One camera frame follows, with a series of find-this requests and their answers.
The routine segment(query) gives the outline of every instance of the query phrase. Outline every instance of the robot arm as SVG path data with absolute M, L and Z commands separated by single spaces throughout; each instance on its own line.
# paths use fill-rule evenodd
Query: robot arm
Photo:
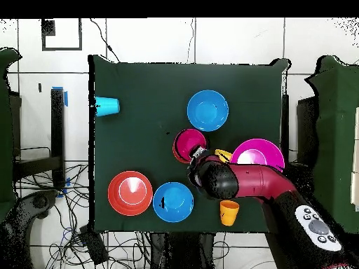
M 337 235 L 319 213 L 278 170 L 263 165 L 223 163 L 217 156 L 194 158 L 191 182 L 218 199 L 262 197 L 267 226 L 276 226 L 278 244 L 289 255 L 291 267 L 330 269 L 357 267 L 344 251 Z
M 289 179 L 269 166 L 226 164 L 217 156 L 204 157 L 194 172 L 197 185 L 219 199 L 256 196 L 276 199 L 296 190 Z

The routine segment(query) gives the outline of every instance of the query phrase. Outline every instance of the dark green cloth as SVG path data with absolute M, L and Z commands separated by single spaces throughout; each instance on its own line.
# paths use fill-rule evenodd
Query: dark green cloth
M 94 57 L 95 95 L 119 98 L 120 113 L 95 118 L 95 230 L 267 232 L 260 203 L 238 198 L 232 227 L 219 219 L 219 201 L 208 200 L 189 183 L 187 165 L 172 154 L 178 132 L 191 128 L 189 99 L 201 90 L 216 90 L 229 104 L 229 117 L 214 132 L 204 133 L 210 148 L 234 151 L 250 138 L 279 145 L 282 72 L 287 60 L 269 65 L 114 64 Z M 110 181 L 135 170 L 150 180 L 153 191 L 178 181 L 194 195 L 194 209 L 179 223 L 157 217 L 152 205 L 138 216 L 123 216 L 107 199 Z
M 359 213 L 351 204 L 355 109 L 359 106 L 359 67 L 333 56 L 320 60 L 309 81 L 318 91 L 319 148 L 313 169 L 314 196 L 348 233 L 359 232 Z
M 13 190 L 13 120 L 8 96 L 7 68 L 20 56 L 13 48 L 0 49 L 0 222 L 15 204 Z

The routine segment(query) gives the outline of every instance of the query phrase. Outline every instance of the yellow cup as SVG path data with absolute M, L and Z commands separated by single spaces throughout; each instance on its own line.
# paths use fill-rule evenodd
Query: yellow cup
M 231 161 L 231 158 L 232 158 L 231 153 L 229 153 L 228 151 L 223 151 L 221 149 L 216 149 L 215 155 L 219 156 L 219 159 L 224 163 Z
M 232 226 L 236 220 L 239 204 L 230 200 L 222 200 L 219 204 L 221 222 L 225 226 Z

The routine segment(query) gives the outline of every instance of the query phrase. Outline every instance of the robot control buttons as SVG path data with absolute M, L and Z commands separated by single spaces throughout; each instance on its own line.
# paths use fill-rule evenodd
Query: robot control buttons
M 337 240 L 335 239 L 334 236 L 328 235 L 328 240 L 330 240 L 331 242 L 336 242 Z
M 312 220 L 312 222 L 309 223 L 309 229 L 315 234 L 326 235 L 329 233 L 327 224 L 319 220 Z
M 302 227 L 302 232 L 305 233 L 304 236 L 308 236 L 309 241 L 312 242 L 313 248 L 326 251 L 341 250 L 340 242 L 312 207 L 300 205 L 295 209 L 294 215 L 299 227 Z
M 326 243 L 327 239 L 324 236 L 318 236 L 318 241 L 320 241 L 322 243 Z

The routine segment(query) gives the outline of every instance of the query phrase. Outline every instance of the floor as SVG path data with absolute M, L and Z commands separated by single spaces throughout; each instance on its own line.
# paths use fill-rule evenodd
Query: floor
M 287 93 L 290 96 L 290 160 L 297 150 L 296 105 L 302 98 L 313 95 L 304 81 L 315 68 L 322 55 L 336 55 L 348 64 L 358 63 L 358 18 L 148 18 L 148 19 L 93 19 L 102 31 L 103 38 L 122 62 L 180 62 L 218 64 L 269 64 L 285 57 L 292 63 L 287 76 Z M 22 148 L 50 147 L 50 89 L 62 86 L 68 92 L 65 107 L 65 159 L 67 177 L 75 177 L 88 164 L 88 54 L 103 55 L 116 61 L 100 36 L 99 28 L 82 19 L 82 50 L 42 51 L 40 20 L 0 20 L 0 48 L 20 51 L 22 59 L 8 69 L 12 90 L 20 92 Z M 46 47 L 75 48 L 79 46 L 77 19 L 55 19 L 55 36 L 46 37 Z M 47 149 L 22 151 L 22 159 L 48 155 Z M 87 169 L 80 175 L 77 191 L 88 189 Z M 19 196 L 33 191 L 33 181 L 17 184 Z M 74 208 L 79 226 L 88 222 L 88 202 L 68 186 L 69 197 L 79 199 Z M 65 199 L 57 198 L 62 224 L 69 227 L 69 212 Z M 63 245 L 66 234 L 60 225 L 56 209 L 44 220 L 36 220 L 31 234 L 31 253 L 35 269 L 45 269 L 51 254 Z M 216 269 L 276 269 L 273 257 L 263 234 L 218 233 L 214 247 Z M 110 256 L 118 259 L 136 259 L 141 256 L 133 248 L 134 233 L 107 233 L 104 242 Z M 125 242 L 118 247 L 118 242 Z M 82 260 L 89 259 L 81 253 Z M 72 256 L 72 263 L 78 259 Z M 126 263 L 143 268 L 144 263 Z M 63 265 L 61 269 L 125 269 L 114 260 L 98 265 Z

